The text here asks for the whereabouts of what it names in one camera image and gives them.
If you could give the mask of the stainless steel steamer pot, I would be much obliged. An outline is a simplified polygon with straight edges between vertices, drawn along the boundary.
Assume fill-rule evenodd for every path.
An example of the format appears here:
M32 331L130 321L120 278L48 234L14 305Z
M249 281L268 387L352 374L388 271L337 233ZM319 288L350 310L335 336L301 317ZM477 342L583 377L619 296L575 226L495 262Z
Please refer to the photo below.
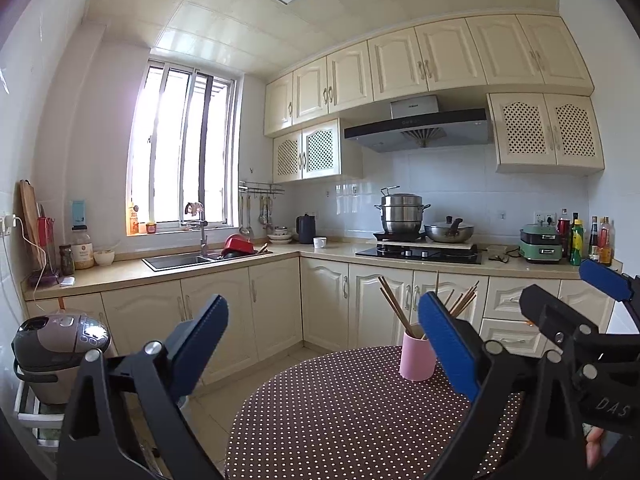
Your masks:
M399 185L381 188L381 201L375 205L380 212L383 231L386 234L418 234L424 211L431 205L424 203L420 195L394 193Z

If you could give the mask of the white mug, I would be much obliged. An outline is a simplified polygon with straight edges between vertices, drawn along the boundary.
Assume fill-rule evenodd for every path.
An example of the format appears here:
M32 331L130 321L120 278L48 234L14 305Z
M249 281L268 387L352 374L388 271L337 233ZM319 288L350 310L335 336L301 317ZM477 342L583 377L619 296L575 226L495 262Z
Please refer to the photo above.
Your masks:
M325 248L327 241L328 241L328 239L326 237L323 237L323 236L315 237L314 238L314 248L316 248L316 249Z

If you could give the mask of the red dish in sink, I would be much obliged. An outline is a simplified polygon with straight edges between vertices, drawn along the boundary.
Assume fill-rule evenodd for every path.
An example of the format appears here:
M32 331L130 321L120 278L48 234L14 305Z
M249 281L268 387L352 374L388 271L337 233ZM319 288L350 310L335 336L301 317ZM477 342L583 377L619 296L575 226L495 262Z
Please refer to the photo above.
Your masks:
M223 257L229 254L235 256L253 255L254 252L255 248L252 241L239 233L230 235L224 242L224 247L221 249L221 255Z

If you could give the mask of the chrome sink faucet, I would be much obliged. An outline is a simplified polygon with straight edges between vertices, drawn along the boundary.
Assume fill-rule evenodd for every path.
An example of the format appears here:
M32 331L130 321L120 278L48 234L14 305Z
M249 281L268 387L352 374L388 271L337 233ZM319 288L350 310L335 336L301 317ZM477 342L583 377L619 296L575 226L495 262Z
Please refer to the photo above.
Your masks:
M206 258L208 255L208 240L206 228L208 222L205 218L205 207L200 202L190 202L184 206L184 215L186 220L183 221L185 226L192 230L200 232L200 256Z

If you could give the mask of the dark soy sauce bottle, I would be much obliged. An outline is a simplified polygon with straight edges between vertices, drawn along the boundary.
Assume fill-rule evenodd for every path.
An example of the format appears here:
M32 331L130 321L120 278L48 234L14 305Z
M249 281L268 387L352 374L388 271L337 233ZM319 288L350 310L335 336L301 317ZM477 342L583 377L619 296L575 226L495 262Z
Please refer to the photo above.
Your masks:
M588 255L590 260L599 261L599 219L597 216L591 217Z

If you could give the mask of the small white bowl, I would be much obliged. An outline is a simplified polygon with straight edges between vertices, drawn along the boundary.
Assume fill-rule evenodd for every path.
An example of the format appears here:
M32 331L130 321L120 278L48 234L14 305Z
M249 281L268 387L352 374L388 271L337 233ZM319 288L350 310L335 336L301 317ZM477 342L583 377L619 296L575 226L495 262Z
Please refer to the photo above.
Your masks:
M115 252L113 249L96 250L93 253L93 258L98 266L110 266L115 261Z

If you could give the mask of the window with metal frame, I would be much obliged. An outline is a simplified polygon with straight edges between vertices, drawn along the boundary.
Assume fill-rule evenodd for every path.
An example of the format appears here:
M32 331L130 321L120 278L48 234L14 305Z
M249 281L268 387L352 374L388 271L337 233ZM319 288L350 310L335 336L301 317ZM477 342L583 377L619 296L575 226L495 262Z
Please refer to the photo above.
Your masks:
M233 223L236 81L150 61L134 107L127 160L128 207L139 233L193 231L184 206L200 202L208 229Z

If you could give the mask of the cream cabinets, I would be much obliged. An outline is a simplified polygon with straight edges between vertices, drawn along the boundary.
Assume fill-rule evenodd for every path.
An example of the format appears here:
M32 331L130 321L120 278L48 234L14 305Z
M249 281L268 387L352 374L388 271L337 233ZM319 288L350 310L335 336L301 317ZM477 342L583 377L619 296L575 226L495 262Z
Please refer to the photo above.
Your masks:
M522 317L518 300L531 284L560 297L600 328L610 324L613 301L578 278L567 264L436 264L357 256L352 249L242 258L154 272L140 260L79 271L70 286L25 287L29 315L85 312L105 322L116 350L127 354L150 339L166 337L193 318L213 295L227 299L230 322L203 376L222 382L300 344L326 351L399 344L404 326L381 290L386 278L409 323L418 319L422 295L434 292L449 305L480 282L462 318L483 337L496 337L514 352L539 356L550 342Z
M525 86L589 96L594 84L559 16L489 14L386 32L270 82L264 133L423 92Z

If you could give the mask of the black gas stove top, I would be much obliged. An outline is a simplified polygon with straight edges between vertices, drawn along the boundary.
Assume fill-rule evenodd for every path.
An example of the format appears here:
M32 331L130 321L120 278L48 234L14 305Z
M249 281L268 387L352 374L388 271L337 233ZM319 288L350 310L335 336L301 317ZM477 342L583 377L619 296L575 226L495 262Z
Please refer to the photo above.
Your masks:
M440 262L440 263L466 263L466 264L481 264L482 256L480 250L438 250L438 249L404 249L400 247L382 247L374 246L373 248L360 250L356 252L357 256L363 257L378 257L386 259L396 260L408 260L408 261L428 261L428 262Z

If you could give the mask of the wooden cutting board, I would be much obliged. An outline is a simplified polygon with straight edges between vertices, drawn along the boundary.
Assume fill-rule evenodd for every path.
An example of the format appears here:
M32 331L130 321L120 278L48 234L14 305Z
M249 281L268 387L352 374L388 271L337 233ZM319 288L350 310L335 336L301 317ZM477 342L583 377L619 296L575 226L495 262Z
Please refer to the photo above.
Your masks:
M42 250L38 236L38 209L34 187L29 180L21 180L20 187L23 214L25 221L25 231L29 240L29 247L32 248L32 258L34 258L34 268L41 270L46 263L46 258L42 255Z

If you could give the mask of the small dark jar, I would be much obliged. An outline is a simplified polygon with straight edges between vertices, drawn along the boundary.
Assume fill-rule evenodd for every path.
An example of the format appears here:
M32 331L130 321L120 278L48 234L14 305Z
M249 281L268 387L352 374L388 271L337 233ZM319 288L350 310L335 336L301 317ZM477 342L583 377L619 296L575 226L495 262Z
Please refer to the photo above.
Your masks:
M72 246L61 245L58 248L60 254L60 268L63 276L73 276L75 274L75 263Z

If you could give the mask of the pink cylindrical utensil cup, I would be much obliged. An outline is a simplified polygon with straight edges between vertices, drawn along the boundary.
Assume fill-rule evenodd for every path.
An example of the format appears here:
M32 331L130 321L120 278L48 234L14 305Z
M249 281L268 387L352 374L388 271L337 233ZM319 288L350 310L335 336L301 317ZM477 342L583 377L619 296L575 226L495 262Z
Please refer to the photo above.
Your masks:
M415 337L404 333L402 336L399 374L409 382L425 382L435 371L436 354L424 335Z

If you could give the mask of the cream lower cabinets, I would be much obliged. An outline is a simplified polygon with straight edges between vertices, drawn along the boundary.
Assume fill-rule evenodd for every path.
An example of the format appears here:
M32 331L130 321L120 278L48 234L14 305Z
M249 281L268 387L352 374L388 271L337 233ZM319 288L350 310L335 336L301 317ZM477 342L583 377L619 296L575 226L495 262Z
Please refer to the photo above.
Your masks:
M514 352L539 356L550 342L522 317L518 300L531 284L560 297L600 328L610 324L613 301L578 278L567 264L436 264L357 256L352 249L242 258L154 272L140 260L79 271L70 286L25 287L29 315L85 312L105 322L116 350L127 354L150 339L166 337L193 318L213 295L227 299L230 322L203 376L222 382L300 344L326 351L399 344L404 326L381 290L386 278L409 323L418 319L422 295L434 292L449 305L480 282L462 318L483 337L496 337Z

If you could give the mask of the orange bottle on windowsill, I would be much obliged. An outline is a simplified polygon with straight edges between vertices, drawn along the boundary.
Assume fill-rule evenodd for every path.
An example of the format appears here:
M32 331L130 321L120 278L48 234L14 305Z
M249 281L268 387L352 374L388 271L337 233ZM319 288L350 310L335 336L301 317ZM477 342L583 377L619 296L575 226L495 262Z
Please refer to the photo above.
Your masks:
M138 206L130 203L128 207L128 235L136 235L139 233Z

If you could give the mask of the sauce jar with label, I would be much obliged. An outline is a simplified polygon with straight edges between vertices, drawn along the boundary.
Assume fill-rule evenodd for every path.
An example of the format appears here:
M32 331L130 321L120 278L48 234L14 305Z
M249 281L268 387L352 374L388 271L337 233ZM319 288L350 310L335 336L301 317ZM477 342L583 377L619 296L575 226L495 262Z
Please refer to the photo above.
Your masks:
M76 270L87 270L94 266L93 244L86 226L72 227L72 257Z

